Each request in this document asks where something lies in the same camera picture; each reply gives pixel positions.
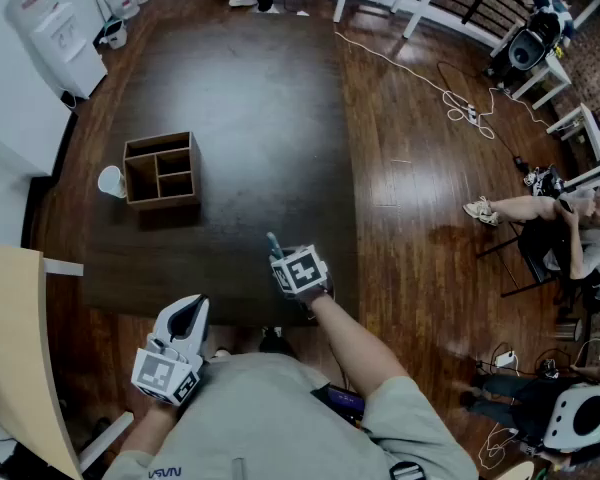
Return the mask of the beige wooden board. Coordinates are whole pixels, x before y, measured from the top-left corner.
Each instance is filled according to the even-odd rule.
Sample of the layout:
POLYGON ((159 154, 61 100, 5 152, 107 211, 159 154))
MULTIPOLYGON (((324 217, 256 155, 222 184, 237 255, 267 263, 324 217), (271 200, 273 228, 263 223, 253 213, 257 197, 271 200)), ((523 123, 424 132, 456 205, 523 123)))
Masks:
POLYGON ((0 426, 50 466, 82 480, 53 379, 40 252, 0 245, 0 426))

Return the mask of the white shelf ledge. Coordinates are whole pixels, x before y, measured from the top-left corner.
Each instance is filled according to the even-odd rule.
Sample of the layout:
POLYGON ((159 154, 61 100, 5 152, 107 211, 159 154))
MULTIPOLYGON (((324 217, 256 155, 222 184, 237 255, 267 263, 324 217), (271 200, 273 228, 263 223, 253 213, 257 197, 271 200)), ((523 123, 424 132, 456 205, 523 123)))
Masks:
POLYGON ((81 263, 44 258, 43 264, 46 274, 73 277, 82 277, 84 275, 84 265, 81 263))

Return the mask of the person's left forearm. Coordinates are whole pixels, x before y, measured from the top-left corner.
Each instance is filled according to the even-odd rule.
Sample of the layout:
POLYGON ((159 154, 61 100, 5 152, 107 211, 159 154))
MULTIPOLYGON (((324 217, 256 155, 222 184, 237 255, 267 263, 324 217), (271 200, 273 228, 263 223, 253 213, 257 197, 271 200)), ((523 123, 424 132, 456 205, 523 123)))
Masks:
POLYGON ((121 447, 122 452, 142 452, 155 456, 178 421, 179 408, 154 401, 121 447))

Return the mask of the black and white machine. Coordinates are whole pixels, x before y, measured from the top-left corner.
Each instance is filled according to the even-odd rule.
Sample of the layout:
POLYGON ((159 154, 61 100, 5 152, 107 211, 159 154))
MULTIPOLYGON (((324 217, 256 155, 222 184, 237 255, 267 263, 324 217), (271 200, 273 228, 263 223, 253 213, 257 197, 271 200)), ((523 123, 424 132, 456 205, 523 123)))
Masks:
POLYGON ((531 70, 556 46, 562 35, 555 13, 539 12, 521 26, 486 68, 488 76, 505 76, 531 70))

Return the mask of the white side table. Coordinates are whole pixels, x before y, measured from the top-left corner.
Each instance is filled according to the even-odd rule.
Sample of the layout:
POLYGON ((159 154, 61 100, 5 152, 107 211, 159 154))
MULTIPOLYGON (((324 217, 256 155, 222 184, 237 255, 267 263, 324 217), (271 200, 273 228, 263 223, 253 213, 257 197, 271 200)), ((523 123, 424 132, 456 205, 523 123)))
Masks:
POLYGON ((600 128, 596 123, 592 111, 584 103, 580 103, 556 123, 550 125, 546 129, 546 133, 552 135, 561 129, 569 128, 575 121, 579 121, 579 123, 574 125, 573 129, 561 138, 561 141, 567 141, 572 136, 584 131, 598 161, 598 165, 573 179, 566 180, 564 188, 568 191, 574 190, 580 185, 591 188, 596 182, 600 181, 600 128))

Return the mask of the white paper cup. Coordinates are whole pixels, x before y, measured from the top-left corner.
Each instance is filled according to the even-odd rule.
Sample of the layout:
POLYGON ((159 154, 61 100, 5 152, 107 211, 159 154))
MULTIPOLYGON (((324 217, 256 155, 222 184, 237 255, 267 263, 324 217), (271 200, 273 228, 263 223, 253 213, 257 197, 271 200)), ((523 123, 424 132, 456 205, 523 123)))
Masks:
POLYGON ((97 180, 98 189, 105 194, 119 199, 127 196, 126 182, 122 171, 115 165, 105 167, 97 180))

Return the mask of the person's black shoe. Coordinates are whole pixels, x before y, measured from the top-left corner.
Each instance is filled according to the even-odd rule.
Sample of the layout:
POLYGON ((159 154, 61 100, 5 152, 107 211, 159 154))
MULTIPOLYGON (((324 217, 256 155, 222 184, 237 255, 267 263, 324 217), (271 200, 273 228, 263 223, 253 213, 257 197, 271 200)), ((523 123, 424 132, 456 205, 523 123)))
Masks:
POLYGON ((263 337, 259 344, 259 351, 261 353, 274 353, 292 358, 296 357, 290 343, 282 336, 281 327, 263 327, 262 332, 263 337))

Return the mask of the person's grey t-shirt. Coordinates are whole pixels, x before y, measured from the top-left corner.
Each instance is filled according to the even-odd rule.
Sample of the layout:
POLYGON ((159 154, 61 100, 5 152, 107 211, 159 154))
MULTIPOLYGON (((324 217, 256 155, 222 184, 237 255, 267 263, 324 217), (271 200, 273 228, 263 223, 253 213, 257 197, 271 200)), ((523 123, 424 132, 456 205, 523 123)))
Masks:
POLYGON ((375 390, 359 428, 314 396, 326 382, 285 355, 214 361, 159 451, 121 452, 103 480, 390 480, 401 463, 426 480, 478 480, 411 378, 375 390))

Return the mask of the metal trash can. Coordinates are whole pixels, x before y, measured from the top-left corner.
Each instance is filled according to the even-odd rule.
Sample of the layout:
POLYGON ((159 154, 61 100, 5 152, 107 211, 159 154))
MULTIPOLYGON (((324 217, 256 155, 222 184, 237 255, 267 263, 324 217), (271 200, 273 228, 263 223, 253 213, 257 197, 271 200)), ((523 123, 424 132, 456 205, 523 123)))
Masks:
POLYGON ((583 333, 583 320, 576 317, 559 317, 556 319, 554 339, 563 342, 578 342, 583 333))

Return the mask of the small white table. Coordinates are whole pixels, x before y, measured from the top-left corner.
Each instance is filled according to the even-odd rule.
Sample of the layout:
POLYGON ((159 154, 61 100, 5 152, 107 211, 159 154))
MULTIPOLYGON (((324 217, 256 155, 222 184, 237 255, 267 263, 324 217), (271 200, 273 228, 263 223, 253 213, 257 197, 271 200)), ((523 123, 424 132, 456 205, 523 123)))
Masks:
POLYGON ((572 81, 565 69, 555 56, 548 56, 539 63, 538 67, 531 69, 520 88, 516 89, 511 97, 520 101, 522 97, 535 86, 540 86, 547 80, 553 82, 553 86, 542 97, 532 104, 532 109, 537 110, 548 103, 563 90, 572 85, 572 81))

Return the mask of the white water dispenser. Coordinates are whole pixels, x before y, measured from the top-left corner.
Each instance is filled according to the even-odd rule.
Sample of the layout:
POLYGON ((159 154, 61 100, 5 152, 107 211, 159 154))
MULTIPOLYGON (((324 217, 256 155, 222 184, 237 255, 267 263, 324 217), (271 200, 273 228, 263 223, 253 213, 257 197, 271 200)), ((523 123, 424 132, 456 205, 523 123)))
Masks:
POLYGON ((7 0, 6 18, 34 66, 59 95, 87 100, 107 75, 94 46, 101 27, 86 0, 7 0))

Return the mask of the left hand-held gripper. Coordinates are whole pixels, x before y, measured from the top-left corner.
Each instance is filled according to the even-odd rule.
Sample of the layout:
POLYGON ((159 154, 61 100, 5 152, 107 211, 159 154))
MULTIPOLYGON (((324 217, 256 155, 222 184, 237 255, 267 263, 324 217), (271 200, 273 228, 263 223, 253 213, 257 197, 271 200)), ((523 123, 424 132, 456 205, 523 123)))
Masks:
POLYGON ((132 384, 142 393, 175 407, 190 398, 205 360, 209 298, 181 298, 160 311, 146 345, 137 350, 132 384))

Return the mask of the black folding chair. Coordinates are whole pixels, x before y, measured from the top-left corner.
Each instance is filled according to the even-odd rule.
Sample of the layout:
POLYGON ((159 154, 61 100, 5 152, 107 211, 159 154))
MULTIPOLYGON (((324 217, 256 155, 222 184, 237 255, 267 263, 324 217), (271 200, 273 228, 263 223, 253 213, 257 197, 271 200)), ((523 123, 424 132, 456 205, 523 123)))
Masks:
POLYGON ((502 298, 524 293, 558 280, 568 283, 570 252, 567 226, 564 223, 537 218, 525 223, 512 222, 509 226, 514 231, 513 238, 476 255, 477 258, 493 253, 500 256, 501 249, 512 244, 517 245, 533 282, 520 287, 504 260, 500 258, 501 264, 515 285, 514 290, 502 293, 502 298))

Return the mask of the purple waist device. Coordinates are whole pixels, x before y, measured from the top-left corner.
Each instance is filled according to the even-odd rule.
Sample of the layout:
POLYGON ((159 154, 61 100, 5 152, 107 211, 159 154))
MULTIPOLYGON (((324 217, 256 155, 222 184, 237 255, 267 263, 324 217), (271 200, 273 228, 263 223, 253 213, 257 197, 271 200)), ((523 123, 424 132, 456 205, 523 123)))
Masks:
POLYGON ((365 402, 358 394, 326 384, 311 394, 352 426, 359 428, 364 417, 365 402))

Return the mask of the white rounded device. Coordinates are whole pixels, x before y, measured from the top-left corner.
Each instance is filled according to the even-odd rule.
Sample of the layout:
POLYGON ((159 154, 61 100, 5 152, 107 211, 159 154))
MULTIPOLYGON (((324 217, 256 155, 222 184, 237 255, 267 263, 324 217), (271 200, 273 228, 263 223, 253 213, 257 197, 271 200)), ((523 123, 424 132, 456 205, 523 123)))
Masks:
POLYGON ((574 451, 600 442, 600 385, 574 387, 559 395, 542 443, 574 451))

